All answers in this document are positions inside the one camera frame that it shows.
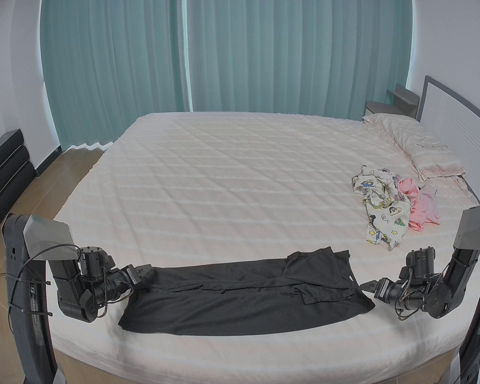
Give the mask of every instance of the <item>bed sheet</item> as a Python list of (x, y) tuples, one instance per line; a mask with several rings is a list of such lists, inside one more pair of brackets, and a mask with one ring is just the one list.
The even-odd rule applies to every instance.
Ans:
[[(458, 177), (435, 178), (440, 226), (408, 229), (392, 251), (365, 241), (367, 215), (351, 178), (363, 164), (418, 175), (395, 142), (359, 121), (264, 113), (186, 112), (139, 118), (100, 158), (56, 219), (79, 246), (118, 266), (163, 267), (284, 258), (331, 246), (350, 251), (359, 283), (396, 278), (412, 249), (449, 261), (463, 209)], [(141, 383), (373, 383), (456, 347), (480, 294), (475, 269), (463, 303), (442, 319), (369, 313), (296, 332), (175, 336), (123, 331), (125, 302), (91, 324), (61, 314), (48, 287), (58, 350)]]

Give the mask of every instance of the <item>teal curtain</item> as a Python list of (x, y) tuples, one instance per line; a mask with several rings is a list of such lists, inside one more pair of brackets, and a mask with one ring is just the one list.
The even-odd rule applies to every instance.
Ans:
[(42, 1), (42, 67), (62, 148), (115, 141), (150, 112), (189, 110), (181, 20), (175, 0)]
[(407, 81), (411, 0), (185, 5), (193, 110), (359, 120)]

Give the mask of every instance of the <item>pink clothing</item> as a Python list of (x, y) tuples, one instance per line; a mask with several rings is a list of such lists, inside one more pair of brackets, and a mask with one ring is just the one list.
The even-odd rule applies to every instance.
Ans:
[(435, 190), (425, 186), (419, 190), (418, 185), (407, 177), (398, 182), (398, 190), (410, 200), (410, 219), (408, 225), (415, 231), (423, 231), (424, 223), (440, 224)]

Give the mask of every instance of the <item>floor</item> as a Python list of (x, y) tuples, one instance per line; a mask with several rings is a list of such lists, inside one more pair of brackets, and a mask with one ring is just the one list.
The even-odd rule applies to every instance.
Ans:
[[(100, 149), (71, 149), (60, 155), (38, 178), (34, 179), (15, 203), (12, 212), (36, 214), (53, 219), (80, 180), (102, 156)], [(0, 241), (0, 273), (5, 272), (5, 249)], [(6, 284), (0, 279), (0, 382), (20, 384), (24, 375), (15, 342), (10, 333), (6, 309)], [(69, 384), (135, 384), (55, 351)], [(414, 370), (382, 381), (382, 384), (434, 384), (450, 364), (453, 352), (440, 355)]]

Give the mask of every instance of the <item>cartoon print clothing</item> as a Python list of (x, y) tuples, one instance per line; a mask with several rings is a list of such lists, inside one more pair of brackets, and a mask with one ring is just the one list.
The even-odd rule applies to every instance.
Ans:
[(386, 168), (366, 165), (352, 178), (355, 193), (365, 195), (363, 203), (369, 217), (366, 240), (372, 244), (387, 241), (390, 249), (403, 240), (410, 218), (410, 201), (396, 189), (397, 178)]
[(411, 211), (408, 225), (415, 231), (423, 231), (424, 223), (440, 224), (435, 190), (429, 186), (422, 189), (412, 178), (407, 177), (398, 182), (398, 190), (410, 200)]

